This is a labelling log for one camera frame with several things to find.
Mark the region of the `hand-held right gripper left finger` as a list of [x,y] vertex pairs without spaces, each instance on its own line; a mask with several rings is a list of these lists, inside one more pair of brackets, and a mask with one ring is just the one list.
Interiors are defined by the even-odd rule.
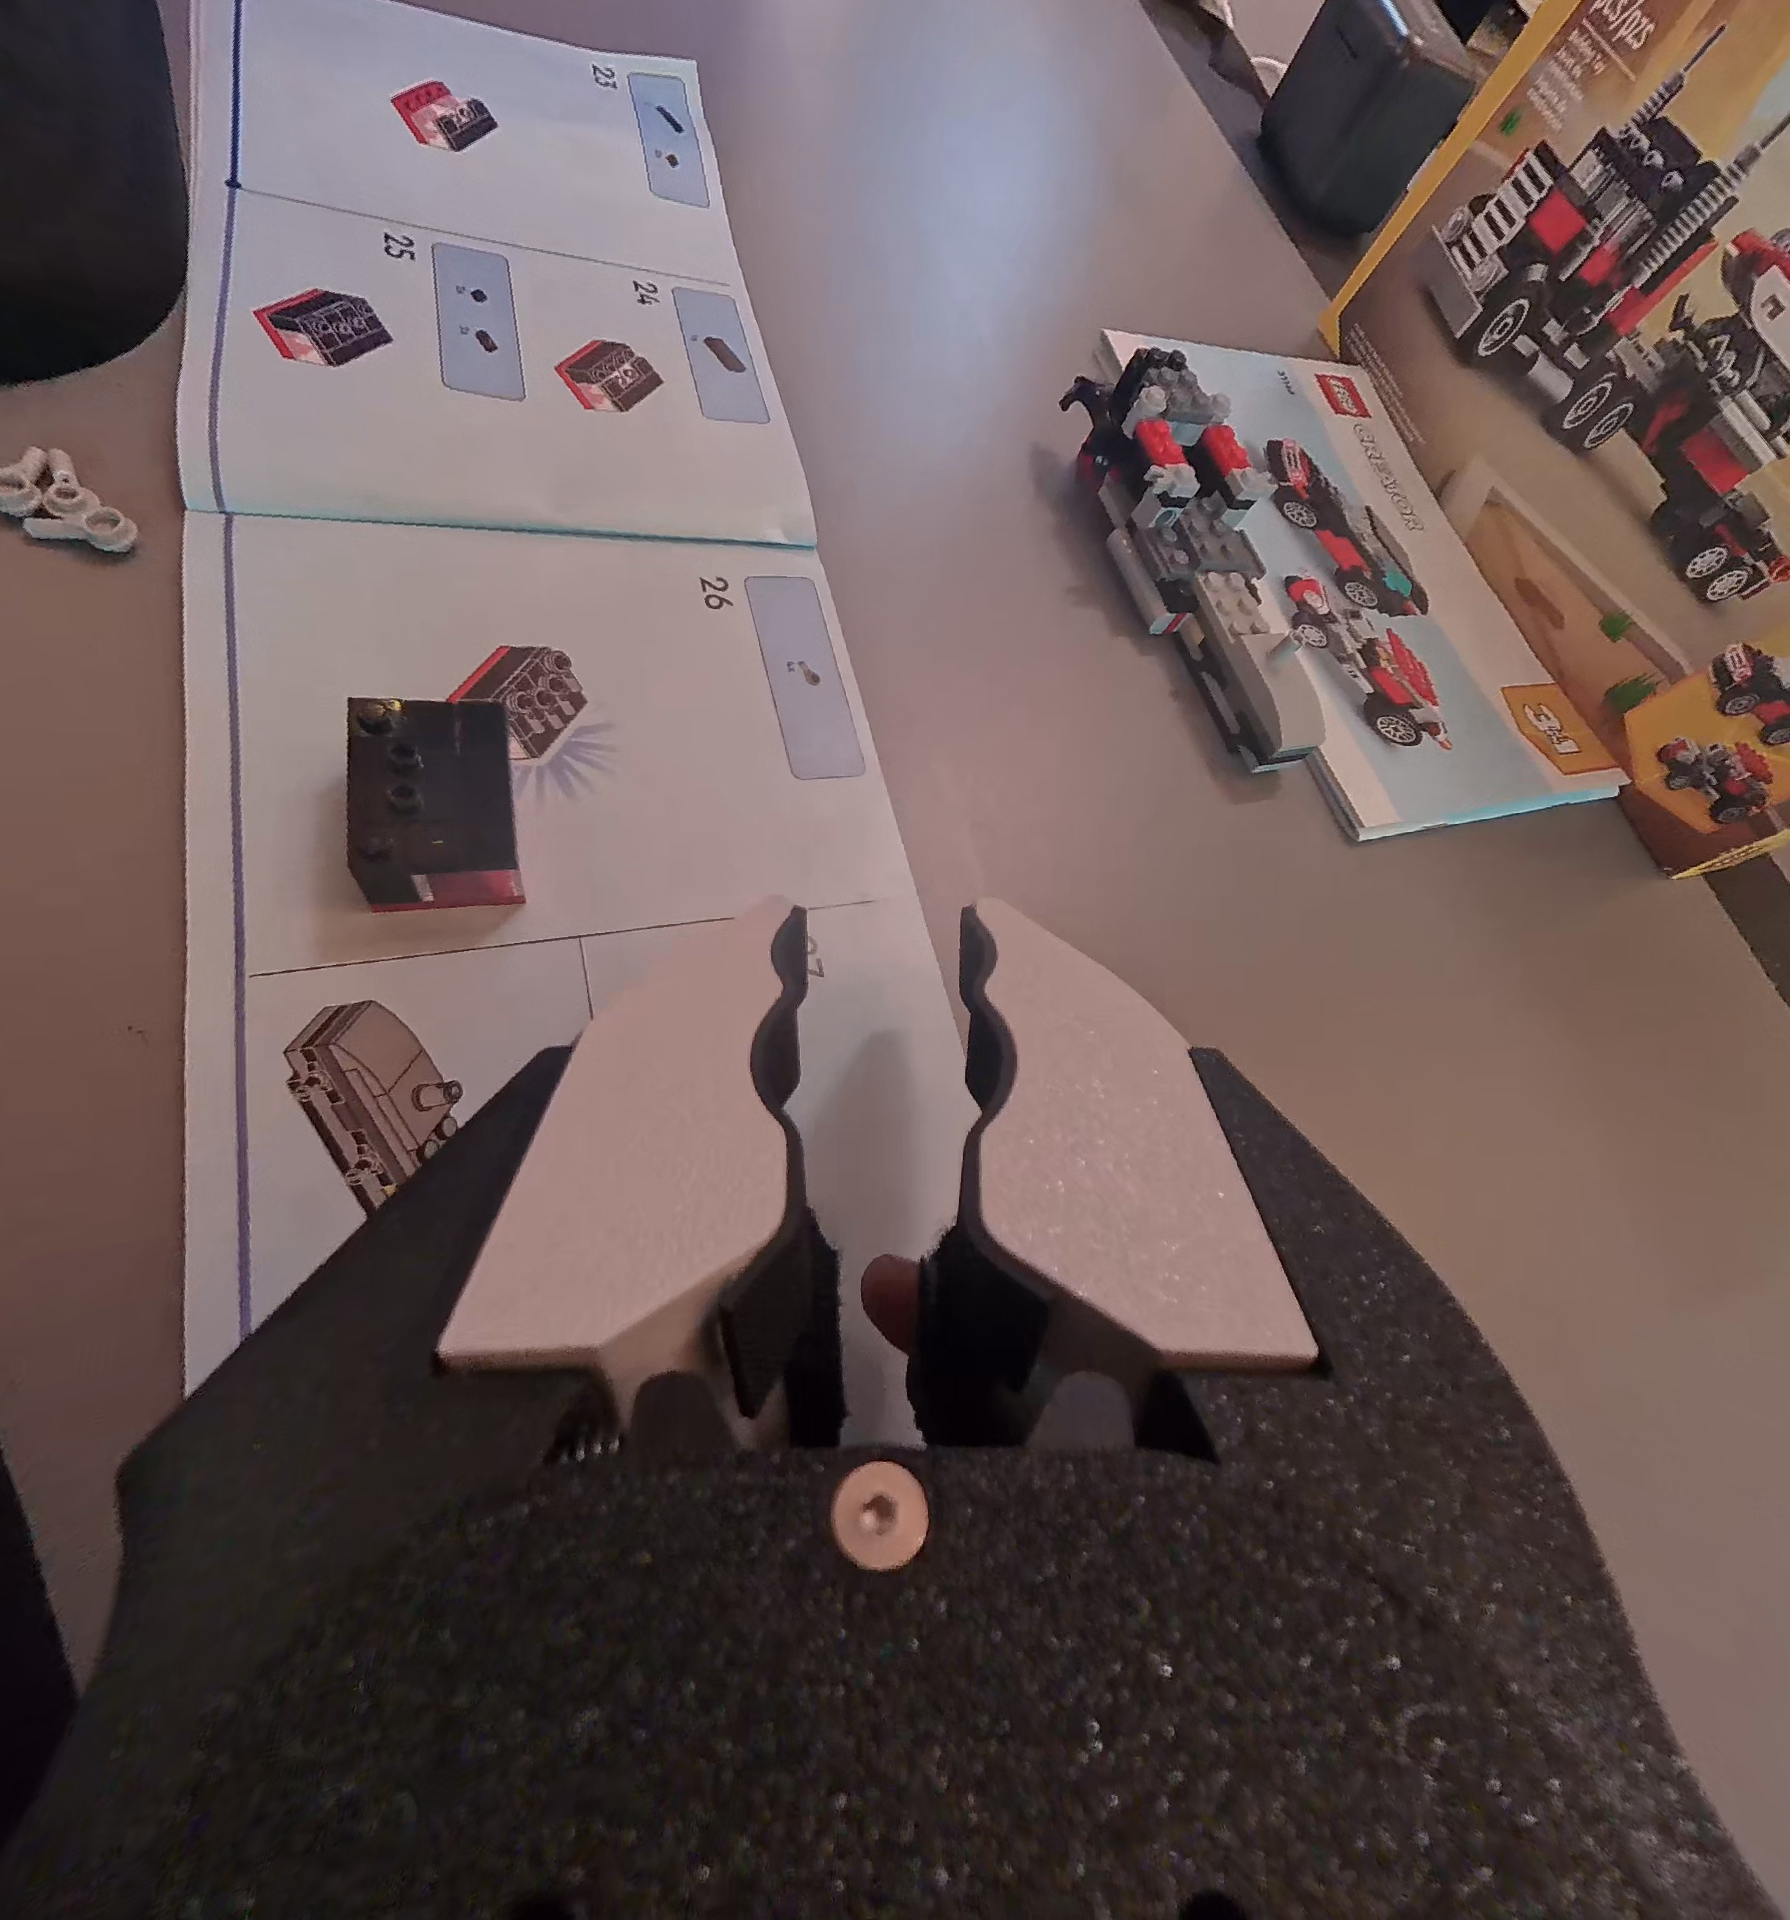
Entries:
[[838,1254],[787,1104],[806,914],[766,897],[571,1046],[437,1340],[452,1369],[592,1374],[629,1417],[681,1377],[749,1446],[833,1446]]

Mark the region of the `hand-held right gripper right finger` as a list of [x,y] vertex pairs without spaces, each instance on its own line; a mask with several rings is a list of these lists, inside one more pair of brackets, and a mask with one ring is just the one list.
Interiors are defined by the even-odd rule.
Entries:
[[922,1260],[908,1398],[930,1448],[1210,1448],[1189,1377],[1319,1344],[1189,1042],[1002,900],[962,914],[957,1215]]

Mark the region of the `black red brick assembly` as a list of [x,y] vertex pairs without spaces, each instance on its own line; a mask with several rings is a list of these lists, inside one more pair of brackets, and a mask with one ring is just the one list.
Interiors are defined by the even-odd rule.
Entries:
[[375,914],[521,905],[499,704],[347,704],[347,857]]

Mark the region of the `open instruction booklet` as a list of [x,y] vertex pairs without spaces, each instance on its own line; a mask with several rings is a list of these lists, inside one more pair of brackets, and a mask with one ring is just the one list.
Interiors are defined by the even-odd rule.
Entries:
[[[949,1224],[949,996],[695,64],[189,3],[185,1387],[541,1048],[806,911],[844,1265]],[[499,704],[521,905],[369,909],[347,704]]]

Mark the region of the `closed instruction booklet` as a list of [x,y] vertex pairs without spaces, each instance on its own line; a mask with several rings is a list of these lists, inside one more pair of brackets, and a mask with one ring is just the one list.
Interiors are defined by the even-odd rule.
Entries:
[[1250,538],[1325,716],[1319,748],[1283,769],[1310,772],[1354,842],[1617,795],[1619,760],[1484,584],[1368,371],[1103,341],[1186,349],[1267,467]]

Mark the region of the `grey red toy truck model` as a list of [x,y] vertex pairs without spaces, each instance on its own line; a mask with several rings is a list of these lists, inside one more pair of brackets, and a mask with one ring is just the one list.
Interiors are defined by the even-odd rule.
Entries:
[[1089,423],[1074,474],[1106,522],[1106,553],[1150,637],[1173,642],[1226,745],[1253,772],[1307,760],[1321,701],[1267,593],[1250,523],[1267,467],[1186,349],[1103,341],[1099,371],[1061,398]]

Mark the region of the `yellow-edged toy set box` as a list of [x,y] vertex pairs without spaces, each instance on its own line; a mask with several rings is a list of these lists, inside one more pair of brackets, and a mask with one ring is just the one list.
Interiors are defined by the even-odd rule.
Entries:
[[1790,1],[1539,3],[1325,330],[1654,862],[1790,845]]

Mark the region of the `dark grey cube box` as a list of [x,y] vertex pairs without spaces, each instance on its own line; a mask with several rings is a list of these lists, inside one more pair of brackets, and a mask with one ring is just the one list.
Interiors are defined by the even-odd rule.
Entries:
[[1295,211],[1382,226],[1482,80],[1436,1],[1325,1],[1269,97],[1261,149]]

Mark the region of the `black cushioned pad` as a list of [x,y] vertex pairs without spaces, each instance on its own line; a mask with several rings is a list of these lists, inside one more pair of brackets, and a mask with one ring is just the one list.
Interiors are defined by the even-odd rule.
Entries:
[[106,365],[187,280],[155,1],[0,1],[0,385]]

